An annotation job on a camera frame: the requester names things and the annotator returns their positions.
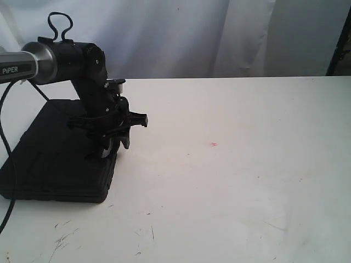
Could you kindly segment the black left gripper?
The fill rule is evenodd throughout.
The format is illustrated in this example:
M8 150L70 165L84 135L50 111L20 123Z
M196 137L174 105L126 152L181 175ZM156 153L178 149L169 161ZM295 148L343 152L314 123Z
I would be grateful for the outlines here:
M71 81L85 110L85 115L71 117L70 128L88 131L91 143L85 159L102 159L110 155L112 139L116 137L127 150L130 147L130 128L135 125L148 126L148 117L131 112L127 98L105 88L106 81L99 85L91 79Z

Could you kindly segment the left robot arm silver black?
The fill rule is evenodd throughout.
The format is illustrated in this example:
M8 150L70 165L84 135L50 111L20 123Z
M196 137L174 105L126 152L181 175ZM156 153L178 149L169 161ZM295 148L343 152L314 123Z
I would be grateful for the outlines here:
M105 53L93 43L39 37L19 52L2 52L1 83L18 81L29 81L35 89L70 81L86 113L70 115L68 126L86 130L99 143L103 158L115 141L129 148L132 126L148 124L146 114L130 111L128 100L121 95L125 79L108 78Z

